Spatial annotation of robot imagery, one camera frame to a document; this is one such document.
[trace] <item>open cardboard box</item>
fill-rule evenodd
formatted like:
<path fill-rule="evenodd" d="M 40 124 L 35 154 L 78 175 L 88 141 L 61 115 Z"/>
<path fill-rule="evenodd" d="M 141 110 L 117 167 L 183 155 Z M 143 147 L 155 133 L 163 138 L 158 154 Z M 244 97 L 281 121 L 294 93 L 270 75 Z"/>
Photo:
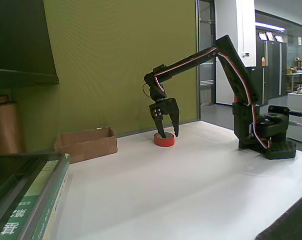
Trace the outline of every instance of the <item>open cardboard box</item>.
<path fill-rule="evenodd" d="M 55 141 L 57 152 L 70 154 L 70 163 L 77 163 L 117 152 L 117 141 L 113 130 L 95 130 L 60 133 Z"/>

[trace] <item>red tape roll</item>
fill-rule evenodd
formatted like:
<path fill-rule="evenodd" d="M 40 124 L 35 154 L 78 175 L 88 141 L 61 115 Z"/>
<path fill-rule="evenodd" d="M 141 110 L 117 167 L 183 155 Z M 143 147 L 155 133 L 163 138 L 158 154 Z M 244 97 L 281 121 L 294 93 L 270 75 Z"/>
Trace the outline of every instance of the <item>red tape roll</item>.
<path fill-rule="evenodd" d="M 165 132 L 165 136 L 166 138 L 162 138 L 158 133 L 154 134 L 154 143 L 160 147 L 173 146 L 175 143 L 174 135 L 169 132 Z"/>

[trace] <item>office room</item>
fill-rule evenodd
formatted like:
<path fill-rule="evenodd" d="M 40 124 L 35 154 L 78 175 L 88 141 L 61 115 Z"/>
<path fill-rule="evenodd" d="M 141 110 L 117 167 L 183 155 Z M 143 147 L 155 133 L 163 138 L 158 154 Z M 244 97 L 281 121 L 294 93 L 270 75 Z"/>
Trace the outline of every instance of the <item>office room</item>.
<path fill-rule="evenodd" d="M 7 239 L 302 240 L 302 0 L 0 0 Z"/>

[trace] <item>cable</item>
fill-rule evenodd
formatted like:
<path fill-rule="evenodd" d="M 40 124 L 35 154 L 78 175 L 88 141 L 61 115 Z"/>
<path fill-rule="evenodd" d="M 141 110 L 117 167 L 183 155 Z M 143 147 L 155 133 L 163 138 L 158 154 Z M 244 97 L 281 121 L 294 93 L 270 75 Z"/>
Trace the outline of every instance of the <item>cable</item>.
<path fill-rule="evenodd" d="M 236 66 L 234 65 L 234 63 L 230 60 L 230 58 L 228 56 L 226 56 L 223 53 L 218 53 L 220 56 L 222 56 L 223 58 L 225 58 L 225 60 L 231 65 L 231 67 L 233 68 L 233 70 L 235 71 L 235 73 L 237 74 L 237 76 L 239 77 L 239 79 L 241 80 L 243 87 L 245 89 L 246 95 L 247 95 L 247 99 L 248 99 L 248 104 L 247 106 L 252 105 L 252 115 L 253 115 L 253 129 L 254 129 L 254 135 L 256 137 L 256 139 L 259 141 L 259 143 L 263 146 L 263 148 L 265 148 L 266 150 L 269 149 L 271 147 L 271 141 L 268 140 L 268 145 L 266 145 L 263 140 L 260 138 L 260 136 L 258 136 L 257 131 L 256 131 L 256 111 L 255 111 L 255 105 L 252 103 L 252 99 L 251 99 L 251 95 L 250 92 L 246 86 L 245 80 L 243 79 L 243 77 L 241 76 L 240 72 L 236 69 Z"/>
<path fill-rule="evenodd" d="M 142 86 L 142 90 L 143 90 L 143 92 L 144 92 L 144 94 L 147 96 L 147 97 L 149 97 L 149 98 L 151 98 L 148 94 L 146 94 L 146 92 L 144 91 L 144 86 L 146 85 L 146 83 Z"/>
<path fill-rule="evenodd" d="M 297 121 L 290 121 L 289 125 L 294 126 L 294 127 L 301 127 L 302 128 L 302 124 L 297 122 Z"/>
<path fill-rule="evenodd" d="M 299 111 L 290 111 L 290 115 L 302 118 L 302 112 Z"/>
<path fill-rule="evenodd" d="M 181 66 L 183 66 L 183 65 L 185 65 L 185 64 L 188 64 L 188 63 L 190 63 L 190 62 L 192 62 L 192 61 L 194 61 L 194 60 L 200 59 L 201 57 L 204 57 L 204 56 L 206 56 L 206 55 L 208 55 L 208 54 L 214 52 L 216 49 L 217 49 L 216 47 L 212 47 L 212 48 L 210 48 L 208 51 L 206 51 L 205 53 L 203 53 L 203 54 L 200 55 L 200 56 L 197 56 L 197 57 L 195 57 L 195 58 L 192 58 L 192 59 L 190 59 L 189 61 L 184 62 L 184 63 L 181 63 L 181 64 L 179 64 L 179 65 L 177 65 L 177 66 L 175 66 L 175 67 L 172 67 L 172 68 L 170 68 L 170 69 L 166 69 L 166 70 L 164 70 L 164 71 L 161 71 L 161 72 L 158 72 L 158 73 L 154 74 L 155 83 L 156 83 L 157 87 L 158 87 L 162 92 L 164 92 L 164 89 L 162 88 L 162 86 L 160 85 L 160 83 L 159 83 L 159 81 L 158 81 L 158 79 L 157 79 L 157 76 L 162 75 L 162 74 L 164 74 L 164 73 L 167 73 L 167 72 L 169 72 L 169 71 L 171 71 L 171 70 L 174 70 L 174 69 L 176 69 L 176 68 L 179 68 L 179 67 L 181 67 Z"/>

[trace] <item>white wall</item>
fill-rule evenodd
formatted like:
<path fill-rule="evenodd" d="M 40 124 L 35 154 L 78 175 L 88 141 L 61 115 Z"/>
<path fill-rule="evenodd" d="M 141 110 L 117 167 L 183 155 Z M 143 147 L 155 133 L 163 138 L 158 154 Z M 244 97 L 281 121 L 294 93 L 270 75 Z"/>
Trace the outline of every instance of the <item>white wall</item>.
<path fill-rule="evenodd" d="M 246 67 L 256 66 L 254 0 L 215 0 L 216 38 L 229 35 Z M 216 66 L 216 102 L 231 105 L 234 94 L 222 65 Z"/>
<path fill-rule="evenodd" d="M 302 25 L 302 0 L 255 0 L 255 9 Z"/>
<path fill-rule="evenodd" d="M 216 39 L 228 34 L 237 49 L 237 10 L 236 0 L 215 0 Z M 216 102 L 230 104 L 234 94 L 229 85 L 221 63 L 216 64 Z"/>

